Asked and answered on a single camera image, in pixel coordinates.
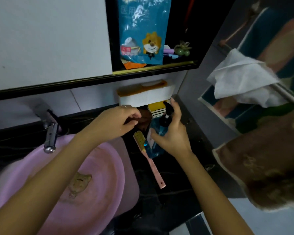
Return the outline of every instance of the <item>green bead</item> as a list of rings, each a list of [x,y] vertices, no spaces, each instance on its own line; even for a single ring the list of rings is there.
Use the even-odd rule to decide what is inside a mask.
[[[184,50],[181,49],[181,48],[178,48],[178,49],[176,50],[176,54],[182,56],[182,55],[184,55]]]

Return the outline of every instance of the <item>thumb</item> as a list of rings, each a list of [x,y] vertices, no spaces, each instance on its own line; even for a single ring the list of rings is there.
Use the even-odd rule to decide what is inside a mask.
[[[132,130],[135,125],[138,124],[137,120],[131,120],[130,122],[128,122],[127,124],[122,126],[122,130],[124,130],[124,134],[126,134],[128,131]]]
[[[157,134],[156,130],[154,130],[153,128],[150,128],[151,130],[151,138],[157,143],[159,144],[160,147],[163,148],[164,144],[165,144],[165,139],[164,137],[160,136],[159,134]]]

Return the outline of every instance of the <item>hand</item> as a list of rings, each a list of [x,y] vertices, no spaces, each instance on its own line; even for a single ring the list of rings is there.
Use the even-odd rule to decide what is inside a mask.
[[[179,104],[173,98],[170,101],[174,108],[174,113],[168,132],[162,137],[154,129],[151,129],[151,137],[169,154],[175,158],[180,158],[192,154],[192,150],[186,133],[186,127],[180,121],[182,113]]]
[[[137,108],[130,105],[107,109],[79,132],[79,134],[83,135],[85,140],[90,139],[94,141],[94,144],[99,145],[132,130],[138,121],[132,120],[124,124],[128,117],[141,118],[141,114]]]

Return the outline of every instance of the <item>blue plastic bag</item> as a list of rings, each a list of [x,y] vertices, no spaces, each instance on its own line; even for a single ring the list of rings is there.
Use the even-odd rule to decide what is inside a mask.
[[[162,64],[171,0],[118,0],[120,54],[133,63]]]

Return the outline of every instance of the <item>cartoon dog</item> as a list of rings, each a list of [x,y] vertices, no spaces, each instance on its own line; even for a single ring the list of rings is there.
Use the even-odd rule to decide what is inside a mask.
[[[161,37],[157,35],[157,32],[153,32],[152,34],[147,33],[146,38],[143,39],[144,45],[144,54],[148,54],[149,58],[155,56],[158,53],[158,50],[161,47]]]

